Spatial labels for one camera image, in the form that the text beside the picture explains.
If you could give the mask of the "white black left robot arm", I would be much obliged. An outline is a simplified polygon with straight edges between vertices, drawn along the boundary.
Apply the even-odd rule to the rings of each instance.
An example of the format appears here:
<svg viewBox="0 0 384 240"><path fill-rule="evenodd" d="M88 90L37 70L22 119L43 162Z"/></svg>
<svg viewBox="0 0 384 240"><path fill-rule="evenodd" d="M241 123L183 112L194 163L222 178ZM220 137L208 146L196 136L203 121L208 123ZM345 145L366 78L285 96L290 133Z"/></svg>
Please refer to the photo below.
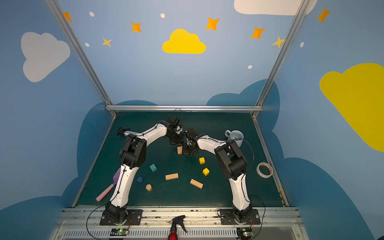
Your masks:
<svg viewBox="0 0 384 240"><path fill-rule="evenodd" d="M133 134L125 134L126 140L120 151L121 163L120 176L116 189L102 213L100 225L124 225L128 218L127 204L130 190L139 167L147 155L147 147L162 137L168 137L172 144L181 143L183 140L180 119L172 116L167 121L159 121L152 128Z"/></svg>

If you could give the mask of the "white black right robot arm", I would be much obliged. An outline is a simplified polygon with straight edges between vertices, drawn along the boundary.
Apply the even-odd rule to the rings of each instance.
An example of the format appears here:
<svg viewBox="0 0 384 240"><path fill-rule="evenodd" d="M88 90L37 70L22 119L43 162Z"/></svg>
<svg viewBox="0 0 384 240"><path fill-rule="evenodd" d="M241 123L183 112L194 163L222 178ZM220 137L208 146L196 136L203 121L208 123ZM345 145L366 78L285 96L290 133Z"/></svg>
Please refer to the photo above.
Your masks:
<svg viewBox="0 0 384 240"><path fill-rule="evenodd" d="M250 216L253 206L246 185L248 162L240 147L234 140L220 141L208 135L195 137L186 135L183 140L183 153L191 156L199 150L216 156L220 170L230 182L234 217L238 223L244 223Z"/></svg>

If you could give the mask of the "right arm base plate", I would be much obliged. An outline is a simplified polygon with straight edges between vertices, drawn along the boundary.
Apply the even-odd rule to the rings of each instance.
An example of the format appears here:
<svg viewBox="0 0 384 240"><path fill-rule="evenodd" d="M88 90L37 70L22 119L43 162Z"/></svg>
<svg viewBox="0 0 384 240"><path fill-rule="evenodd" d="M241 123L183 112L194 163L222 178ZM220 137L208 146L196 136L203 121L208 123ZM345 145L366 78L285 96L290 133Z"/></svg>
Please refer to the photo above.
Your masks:
<svg viewBox="0 0 384 240"><path fill-rule="evenodd" d="M233 209L219 209L218 216L222 225L260 225L261 217L258 210L252 209L248 213L238 213Z"/></svg>

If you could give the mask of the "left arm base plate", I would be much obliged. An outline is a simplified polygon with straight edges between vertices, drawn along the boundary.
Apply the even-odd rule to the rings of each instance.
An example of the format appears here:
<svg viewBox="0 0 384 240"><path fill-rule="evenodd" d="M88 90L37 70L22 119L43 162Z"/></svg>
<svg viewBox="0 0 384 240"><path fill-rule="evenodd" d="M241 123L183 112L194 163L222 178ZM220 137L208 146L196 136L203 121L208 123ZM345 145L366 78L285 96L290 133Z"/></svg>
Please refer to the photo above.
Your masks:
<svg viewBox="0 0 384 240"><path fill-rule="evenodd" d="M142 210L122 210L111 212L104 210L100 226L138 226L142 219Z"/></svg>

